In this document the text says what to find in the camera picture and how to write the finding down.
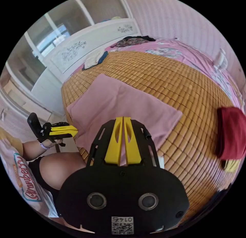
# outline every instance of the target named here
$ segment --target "red cloth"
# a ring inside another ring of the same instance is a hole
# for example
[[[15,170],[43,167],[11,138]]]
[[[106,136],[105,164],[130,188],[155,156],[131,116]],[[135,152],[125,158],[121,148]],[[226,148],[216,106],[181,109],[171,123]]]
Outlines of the red cloth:
[[[216,155],[222,159],[241,159],[246,153],[246,116],[236,107],[219,108]]]

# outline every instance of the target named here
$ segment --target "woven sleeping mat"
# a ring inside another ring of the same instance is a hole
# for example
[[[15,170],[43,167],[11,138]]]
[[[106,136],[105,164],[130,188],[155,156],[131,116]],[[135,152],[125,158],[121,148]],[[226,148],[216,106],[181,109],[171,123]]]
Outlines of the woven sleeping mat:
[[[164,157],[165,169],[180,179],[188,195],[190,208],[182,221],[199,211],[216,191],[228,187],[235,173],[223,171],[213,152],[217,142],[216,109],[232,106],[232,102],[212,80],[162,56],[109,52],[103,63],[77,72],[63,84],[61,92],[69,123],[72,121],[66,107],[83,95],[101,73],[182,111],[183,116],[158,151]],[[83,148],[80,153],[87,160]]]

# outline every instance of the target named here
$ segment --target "fan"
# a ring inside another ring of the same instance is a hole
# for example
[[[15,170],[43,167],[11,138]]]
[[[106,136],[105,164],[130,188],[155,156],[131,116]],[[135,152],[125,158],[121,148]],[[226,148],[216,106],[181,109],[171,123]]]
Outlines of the fan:
[[[228,61],[226,59],[226,53],[223,49],[220,49],[220,52],[216,56],[215,60],[213,61],[213,67],[216,70],[225,70],[227,68]]]

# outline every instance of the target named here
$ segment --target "shirt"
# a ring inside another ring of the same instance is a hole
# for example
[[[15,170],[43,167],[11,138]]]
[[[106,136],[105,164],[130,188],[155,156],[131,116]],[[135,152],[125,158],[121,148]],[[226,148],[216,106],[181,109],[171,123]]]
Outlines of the shirt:
[[[21,140],[12,137],[1,127],[0,157],[12,184],[21,197],[44,216],[58,217],[51,193],[37,183],[23,158]]]

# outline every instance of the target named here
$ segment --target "qr code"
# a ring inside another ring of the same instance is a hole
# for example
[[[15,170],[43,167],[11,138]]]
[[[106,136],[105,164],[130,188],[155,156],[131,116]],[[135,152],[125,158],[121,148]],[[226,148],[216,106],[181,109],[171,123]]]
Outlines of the qr code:
[[[133,217],[112,217],[113,235],[132,235],[134,234]]]

